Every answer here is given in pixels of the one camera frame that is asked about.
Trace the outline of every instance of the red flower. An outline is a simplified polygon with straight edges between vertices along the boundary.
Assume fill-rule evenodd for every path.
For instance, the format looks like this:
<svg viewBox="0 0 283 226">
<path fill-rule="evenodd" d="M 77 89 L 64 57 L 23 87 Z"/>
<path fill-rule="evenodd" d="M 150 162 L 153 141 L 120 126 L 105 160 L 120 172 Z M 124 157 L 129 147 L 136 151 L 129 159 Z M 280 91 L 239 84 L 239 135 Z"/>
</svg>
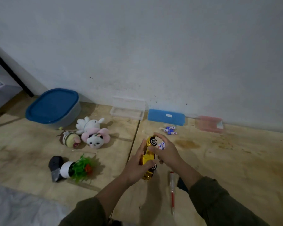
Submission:
<svg viewBox="0 0 283 226">
<path fill-rule="evenodd" d="M 87 175 L 92 174 L 92 167 L 90 166 L 90 164 L 87 164 L 84 170 L 85 172 L 87 172 Z"/>
</svg>

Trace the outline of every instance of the yellow toy car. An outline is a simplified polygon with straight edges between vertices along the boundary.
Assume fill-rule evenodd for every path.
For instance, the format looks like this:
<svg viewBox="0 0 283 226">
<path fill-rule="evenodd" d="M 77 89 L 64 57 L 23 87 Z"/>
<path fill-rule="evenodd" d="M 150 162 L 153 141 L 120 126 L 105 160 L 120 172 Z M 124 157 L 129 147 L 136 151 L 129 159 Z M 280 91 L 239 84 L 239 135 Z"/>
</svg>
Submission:
<svg viewBox="0 0 283 226">
<path fill-rule="evenodd" d="M 157 140 L 155 139 L 155 136 L 151 136 L 147 139 L 147 145 L 144 148 L 144 154 L 141 156 L 139 160 L 140 165 L 144 165 L 148 160 L 155 159 L 155 154 L 153 152 L 150 152 L 148 150 L 149 146 L 156 146 Z M 155 163 L 154 167 L 151 167 L 143 176 L 143 179 L 148 181 L 150 178 L 152 178 L 154 171 L 156 170 L 157 164 Z"/>
</svg>

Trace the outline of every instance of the pink flower plush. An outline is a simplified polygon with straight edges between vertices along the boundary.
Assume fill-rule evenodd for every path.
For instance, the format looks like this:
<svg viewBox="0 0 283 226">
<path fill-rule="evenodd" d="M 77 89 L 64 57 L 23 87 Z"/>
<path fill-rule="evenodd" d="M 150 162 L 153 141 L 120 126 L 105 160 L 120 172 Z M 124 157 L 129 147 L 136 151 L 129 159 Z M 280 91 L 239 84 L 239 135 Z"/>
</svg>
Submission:
<svg viewBox="0 0 283 226">
<path fill-rule="evenodd" d="M 82 140 L 91 148 L 99 149 L 110 141 L 109 130 L 106 128 L 90 128 L 81 136 Z"/>
</svg>

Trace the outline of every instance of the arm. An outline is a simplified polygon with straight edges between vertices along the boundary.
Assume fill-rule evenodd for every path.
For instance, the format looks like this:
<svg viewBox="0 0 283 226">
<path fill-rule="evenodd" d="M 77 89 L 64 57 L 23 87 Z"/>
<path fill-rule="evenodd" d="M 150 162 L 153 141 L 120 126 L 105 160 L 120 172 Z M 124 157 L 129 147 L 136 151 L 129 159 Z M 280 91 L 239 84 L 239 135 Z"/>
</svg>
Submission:
<svg viewBox="0 0 283 226">
<path fill-rule="evenodd" d="M 154 133 L 166 143 L 160 150 L 150 147 L 160 163 L 177 173 L 189 189 L 189 197 L 198 214 L 207 225 L 268 225 L 252 211 L 232 198 L 215 179 L 203 177 L 179 155 L 175 145 L 160 133 Z"/>
<path fill-rule="evenodd" d="M 123 172 L 95 197 L 78 202 L 75 209 L 61 221 L 60 226 L 106 225 L 108 217 L 125 190 L 140 180 L 148 169 L 155 166 L 154 161 L 139 165 L 139 158 L 145 145 L 146 141 L 143 140 Z"/>
</svg>

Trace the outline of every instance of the white pot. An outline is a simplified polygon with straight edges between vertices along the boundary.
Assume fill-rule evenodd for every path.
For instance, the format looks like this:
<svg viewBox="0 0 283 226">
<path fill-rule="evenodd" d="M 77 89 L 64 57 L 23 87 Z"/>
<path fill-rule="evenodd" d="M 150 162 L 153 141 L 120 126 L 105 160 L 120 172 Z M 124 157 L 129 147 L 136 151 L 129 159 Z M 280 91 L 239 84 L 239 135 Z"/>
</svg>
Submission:
<svg viewBox="0 0 283 226">
<path fill-rule="evenodd" d="M 73 164 L 73 163 L 74 162 L 68 161 L 61 166 L 60 174 L 63 178 L 70 178 L 69 168 L 70 168 L 71 164 Z"/>
</svg>

